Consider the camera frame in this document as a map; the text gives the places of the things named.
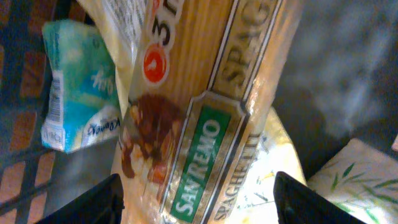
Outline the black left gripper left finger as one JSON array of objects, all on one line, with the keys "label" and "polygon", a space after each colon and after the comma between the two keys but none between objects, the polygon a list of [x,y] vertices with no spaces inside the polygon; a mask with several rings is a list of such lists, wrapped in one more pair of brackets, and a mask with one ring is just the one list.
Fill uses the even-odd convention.
[{"label": "black left gripper left finger", "polygon": [[120,224],[123,209],[124,191],[121,178],[119,174],[112,174],[38,223]]}]

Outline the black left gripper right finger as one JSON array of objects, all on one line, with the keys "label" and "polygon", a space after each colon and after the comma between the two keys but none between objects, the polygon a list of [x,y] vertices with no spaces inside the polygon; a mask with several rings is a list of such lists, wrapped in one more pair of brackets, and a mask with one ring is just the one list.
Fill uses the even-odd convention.
[{"label": "black left gripper right finger", "polygon": [[282,171],[273,194],[281,224],[364,224]]}]

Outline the teal tissue pack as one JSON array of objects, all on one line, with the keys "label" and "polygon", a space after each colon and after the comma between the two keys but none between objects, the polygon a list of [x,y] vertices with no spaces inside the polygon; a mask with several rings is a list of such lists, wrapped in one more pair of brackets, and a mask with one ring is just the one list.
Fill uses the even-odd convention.
[{"label": "teal tissue pack", "polygon": [[65,19],[42,35],[52,70],[45,147],[71,153],[115,138],[121,126],[115,65],[99,30]]},{"label": "teal tissue pack", "polygon": [[397,161],[352,139],[307,185],[365,223],[397,223]]}]

